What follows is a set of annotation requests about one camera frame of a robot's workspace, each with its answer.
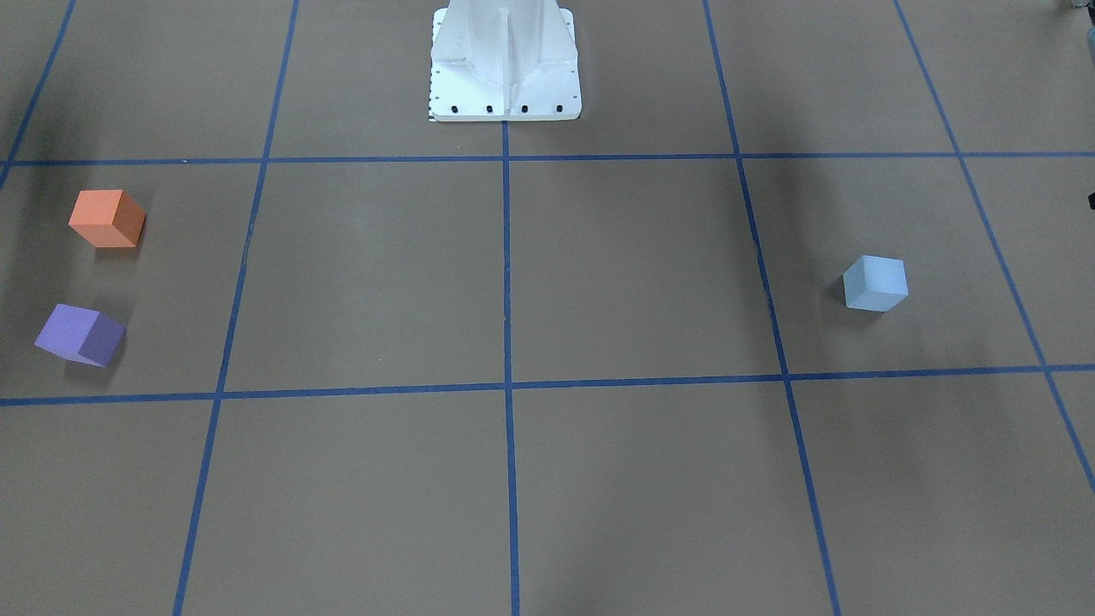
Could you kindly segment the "blue tape strip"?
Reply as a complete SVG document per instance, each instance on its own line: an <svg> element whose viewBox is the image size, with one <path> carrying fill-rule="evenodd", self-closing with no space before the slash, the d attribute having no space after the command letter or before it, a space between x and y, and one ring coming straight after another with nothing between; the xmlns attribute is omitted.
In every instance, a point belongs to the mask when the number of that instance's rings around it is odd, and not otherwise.
<svg viewBox="0 0 1095 616"><path fill-rule="evenodd" d="M504 121L502 136L503 179L503 382L505 406L507 502L509 524L510 613L521 613L519 563L518 468L515 400L512 400L512 172L510 172L510 128Z"/></svg>

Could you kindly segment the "orange foam block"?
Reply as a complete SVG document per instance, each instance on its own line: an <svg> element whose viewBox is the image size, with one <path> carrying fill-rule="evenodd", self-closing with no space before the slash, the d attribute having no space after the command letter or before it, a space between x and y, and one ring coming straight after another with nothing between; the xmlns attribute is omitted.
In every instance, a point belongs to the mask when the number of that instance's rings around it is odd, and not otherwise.
<svg viewBox="0 0 1095 616"><path fill-rule="evenodd" d="M128 191L83 190L68 226L97 249L132 249L139 246L145 226L145 208Z"/></svg>

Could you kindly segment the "light blue foam block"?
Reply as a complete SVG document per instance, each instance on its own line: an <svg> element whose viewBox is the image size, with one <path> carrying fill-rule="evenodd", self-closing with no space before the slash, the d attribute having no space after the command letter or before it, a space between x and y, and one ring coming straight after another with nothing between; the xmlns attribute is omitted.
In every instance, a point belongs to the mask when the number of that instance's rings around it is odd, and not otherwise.
<svg viewBox="0 0 1095 616"><path fill-rule="evenodd" d="M848 309L887 312L909 297L904 261L896 258L860 256L842 281Z"/></svg>

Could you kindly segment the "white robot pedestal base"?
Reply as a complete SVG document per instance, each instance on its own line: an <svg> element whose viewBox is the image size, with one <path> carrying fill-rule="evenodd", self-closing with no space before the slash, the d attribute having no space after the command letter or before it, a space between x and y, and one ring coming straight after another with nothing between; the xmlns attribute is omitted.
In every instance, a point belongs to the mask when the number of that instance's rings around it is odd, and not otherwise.
<svg viewBox="0 0 1095 616"><path fill-rule="evenodd" d="M555 1L450 1L431 20L434 123L583 115L574 15Z"/></svg>

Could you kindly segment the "purple foam block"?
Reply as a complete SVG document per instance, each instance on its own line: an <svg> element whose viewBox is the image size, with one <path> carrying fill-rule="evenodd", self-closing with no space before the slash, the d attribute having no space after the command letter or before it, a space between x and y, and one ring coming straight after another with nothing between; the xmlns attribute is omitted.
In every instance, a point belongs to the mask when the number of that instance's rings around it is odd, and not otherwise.
<svg viewBox="0 0 1095 616"><path fill-rule="evenodd" d="M57 304L38 333L34 346L93 367L110 367L126 328L105 313L77 305Z"/></svg>

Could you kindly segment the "blue tape strip crossing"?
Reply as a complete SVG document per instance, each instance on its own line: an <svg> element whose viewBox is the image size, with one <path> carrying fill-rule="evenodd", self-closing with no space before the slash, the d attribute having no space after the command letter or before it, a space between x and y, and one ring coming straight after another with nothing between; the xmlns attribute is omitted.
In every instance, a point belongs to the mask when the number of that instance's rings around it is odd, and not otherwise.
<svg viewBox="0 0 1095 616"><path fill-rule="evenodd" d="M1057 364L1047 367L961 367L915 368L915 370L858 370L829 371L829 373L754 374L731 376L677 376L677 377L606 377L570 379L570 381L515 381L468 383L419 383L419 385L361 386L345 388L289 388L238 391L178 391L178 393L43 395L43 397L3 398L3 408L31 408L31 406L102 405L103 403L161 403L175 400L278 400L343 395L396 395L480 393L480 391L572 390L572 388L642 388L699 385L737 385L737 383L872 381L872 379L998 376L1049 373L1092 373L1094 365Z"/></svg>

